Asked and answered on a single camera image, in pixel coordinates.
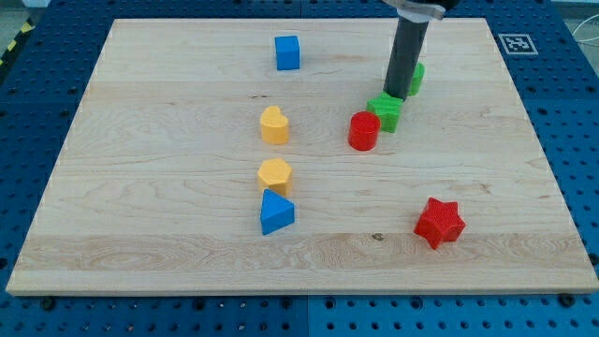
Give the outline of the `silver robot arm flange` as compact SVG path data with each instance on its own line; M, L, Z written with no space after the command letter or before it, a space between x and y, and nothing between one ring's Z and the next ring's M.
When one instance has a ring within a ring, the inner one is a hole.
M394 7L399 17L410 22L423 23L442 20L446 12L460 3L460 0L382 0Z

